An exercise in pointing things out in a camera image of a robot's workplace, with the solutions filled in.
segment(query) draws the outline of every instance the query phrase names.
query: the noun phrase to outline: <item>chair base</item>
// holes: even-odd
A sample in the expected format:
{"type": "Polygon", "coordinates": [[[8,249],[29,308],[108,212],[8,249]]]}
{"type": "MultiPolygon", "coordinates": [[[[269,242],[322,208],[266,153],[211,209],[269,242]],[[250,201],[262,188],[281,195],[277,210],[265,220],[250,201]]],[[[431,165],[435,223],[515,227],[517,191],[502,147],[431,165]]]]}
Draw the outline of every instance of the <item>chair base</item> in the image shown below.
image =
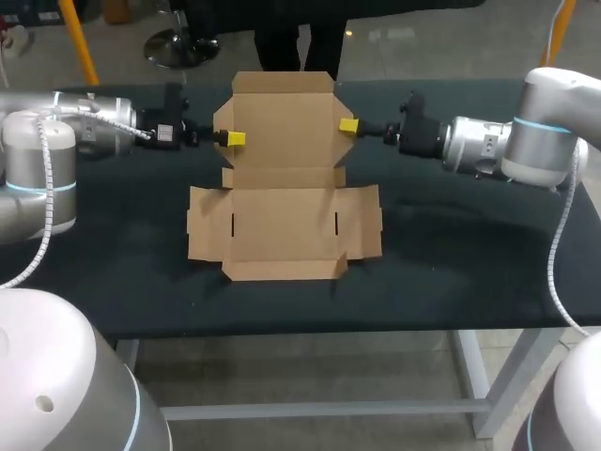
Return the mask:
{"type": "Polygon", "coordinates": [[[201,39],[191,44],[175,30],[162,30],[146,41],[144,56],[155,65],[169,69],[195,68],[219,53],[216,39],[201,39]]]}

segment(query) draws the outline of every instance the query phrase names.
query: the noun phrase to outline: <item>black tablecloth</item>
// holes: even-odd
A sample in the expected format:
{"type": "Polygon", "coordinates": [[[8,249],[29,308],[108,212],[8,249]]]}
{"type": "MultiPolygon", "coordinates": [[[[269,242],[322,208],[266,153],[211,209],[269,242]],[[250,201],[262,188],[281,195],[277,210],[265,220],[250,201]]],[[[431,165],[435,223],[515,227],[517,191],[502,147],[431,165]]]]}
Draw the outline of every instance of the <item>black tablecloth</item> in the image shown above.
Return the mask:
{"type": "MultiPolygon", "coordinates": [[[[428,113],[510,120],[519,81],[356,82],[337,92],[353,112],[395,120],[412,88],[428,113]]],[[[104,88],[144,106],[159,87],[104,88]]],[[[226,86],[187,88],[189,116],[209,123],[226,86]]],[[[138,150],[78,167],[78,219],[51,241],[25,284],[74,303],[108,337],[480,329],[563,325],[547,294],[547,250],[563,199],[550,192],[443,172],[377,141],[344,159],[350,186],[377,183],[384,256],[350,264],[337,281],[232,283],[219,264],[187,259],[190,185],[219,187],[211,148],[138,150]]],[[[20,271],[37,242],[2,248],[0,276],[20,271]]],[[[601,323],[601,221],[584,188],[556,263],[576,320],[601,323]]]]}

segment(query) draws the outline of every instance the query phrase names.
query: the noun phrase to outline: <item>cardboard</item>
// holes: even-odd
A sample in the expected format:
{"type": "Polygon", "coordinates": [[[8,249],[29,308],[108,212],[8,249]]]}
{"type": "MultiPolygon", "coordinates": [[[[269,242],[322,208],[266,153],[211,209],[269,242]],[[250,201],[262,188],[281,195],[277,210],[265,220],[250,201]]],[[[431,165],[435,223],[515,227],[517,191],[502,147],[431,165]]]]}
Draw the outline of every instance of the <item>cardboard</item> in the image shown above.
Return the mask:
{"type": "Polygon", "coordinates": [[[232,280],[332,279],[382,254],[377,185],[345,188],[335,167],[353,145],[350,111],[325,72],[241,72],[215,130],[246,133],[218,148],[227,190],[191,188],[190,259],[221,261],[232,280]]]}

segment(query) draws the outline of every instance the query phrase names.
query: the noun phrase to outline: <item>person's leg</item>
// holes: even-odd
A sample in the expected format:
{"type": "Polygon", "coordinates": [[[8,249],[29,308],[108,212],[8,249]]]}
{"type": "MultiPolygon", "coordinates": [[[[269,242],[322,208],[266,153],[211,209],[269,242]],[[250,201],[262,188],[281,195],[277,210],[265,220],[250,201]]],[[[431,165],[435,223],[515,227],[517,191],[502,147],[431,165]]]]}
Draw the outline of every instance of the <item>person's leg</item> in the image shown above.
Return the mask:
{"type": "Polygon", "coordinates": [[[347,21],[311,23],[311,45],[304,69],[324,70],[336,80],[346,28],[347,21]]]}
{"type": "Polygon", "coordinates": [[[297,48],[299,28],[261,28],[254,31],[254,46],[263,70],[301,70],[297,48]]]}

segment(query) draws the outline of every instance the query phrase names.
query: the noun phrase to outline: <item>floor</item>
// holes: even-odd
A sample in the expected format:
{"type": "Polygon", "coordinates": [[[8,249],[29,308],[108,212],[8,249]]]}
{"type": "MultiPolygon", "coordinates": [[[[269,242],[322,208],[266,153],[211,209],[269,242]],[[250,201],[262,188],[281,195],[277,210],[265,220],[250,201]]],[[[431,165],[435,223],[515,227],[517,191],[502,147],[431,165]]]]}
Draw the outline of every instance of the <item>floor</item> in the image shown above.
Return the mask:
{"type": "MultiPolygon", "coordinates": [[[[152,67],[141,56],[145,40],[169,25],[137,0],[139,20],[111,27],[94,21],[85,34],[104,84],[198,84],[259,70],[252,34],[222,36],[219,57],[195,70],[152,67]]],[[[487,0],[474,9],[424,11],[348,24],[341,80],[521,77],[537,65],[556,0],[487,0]]],[[[578,2],[558,66],[601,77],[601,4],[578,2]]],[[[36,30],[23,57],[7,61],[15,87],[82,85],[76,54],[62,27],[36,30]]],[[[300,48],[306,52],[308,30],[300,48]]],[[[601,157],[585,180],[601,212],[601,157]]],[[[479,333],[493,380],[519,331],[479,333]]],[[[172,424],[176,451],[461,450],[511,449],[517,429],[568,348],[567,332],[516,411],[493,441],[473,439],[462,415],[172,424]]],[[[325,334],[187,340],[148,340],[137,375],[161,405],[286,402],[293,400],[459,397],[447,333],[325,334]]]]}

